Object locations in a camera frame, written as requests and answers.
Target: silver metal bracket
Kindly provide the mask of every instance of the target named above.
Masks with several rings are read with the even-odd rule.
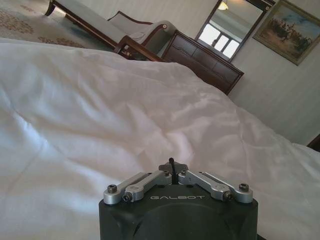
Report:
[[[135,184],[136,182],[147,177],[148,174],[145,172],[140,172],[133,177],[123,181],[119,185],[116,186],[115,192],[108,192],[108,189],[103,192],[103,201],[105,204],[113,205],[117,204],[122,200],[123,195],[125,194],[126,187]]]
[[[171,174],[157,170],[141,181],[127,186],[125,188],[123,200],[132,203],[141,200],[144,198],[145,193],[153,186],[171,184],[171,179]]]
[[[221,176],[207,172],[182,171],[179,175],[179,183],[194,185],[197,184],[208,191],[212,198],[226,201],[231,197],[239,203],[251,203],[253,192],[251,189],[240,190],[239,186],[228,183]]]
[[[235,198],[235,200],[237,202],[243,203],[243,204],[252,203],[253,198],[254,198],[254,193],[249,188],[249,186],[247,184],[244,184],[244,183],[236,184],[236,183],[231,182],[229,180],[227,181],[222,176],[219,176],[217,174],[213,175],[212,173],[208,173],[208,172],[204,172],[203,174],[205,176],[208,176],[209,178],[212,178],[213,180],[217,181],[218,183],[227,185],[231,190],[232,196]],[[247,189],[245,189],[245,190],[240,189],[240,187],[242,185],[246,185]]]

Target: wooden armrest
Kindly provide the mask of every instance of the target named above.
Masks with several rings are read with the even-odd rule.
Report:
[[[142,54],[143,56],[145,56],[150,61],[163,62],[163,59],[161,57],[158,57],[156,54],[154,54],[153,52],[149,51],[144,46],[142,46],[141,44],[137,43],[136,41],[134,41],[132,38],[130,38],[127,35],[124,36],[121,39],[121,41],[118,43],[117,46],[115,46],[114,52],[116,54],[119,54],[119,55],[125,55],[127,57],[130,57],[132,55],[132,53],[130,52],[130,50],[125,50],[124,49],[125,46],[129,46],[129,48],[134,49],[135,51],[137,51],[138,53]]]

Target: white wall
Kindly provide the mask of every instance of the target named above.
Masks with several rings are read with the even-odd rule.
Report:
[[[105,18],[118,10],[171,21],[194,38],[218,0],[79,0]],[[320,0],[290,0],[320,18]],[[240,107],[289,140],[307,144],[320,133],[320,44],[296,66],[250,38],[232,62],[245,74],[230,93]]]
[[[320,18],[319,0],[290,1]],[[295,143],[320,133],[320,44],[296,66],[250,38],[232,63],[244,72],[229,95],[238,106]]]

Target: black cable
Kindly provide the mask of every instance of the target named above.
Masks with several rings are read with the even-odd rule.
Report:
[[[178,176],[176,173],[175,160],[172,157],[170,157],[169,163],[171,164],[171,167],[172,167],[172,180],[171,180],[172,184],[177,185],[178,184]]]

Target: white bedsheet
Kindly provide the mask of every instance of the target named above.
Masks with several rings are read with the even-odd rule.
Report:
[[[174,157],[249,183],[268,240],[320,235],[320,154],[176,63],[0,43],[0,239],[99,240],[108,184]]]

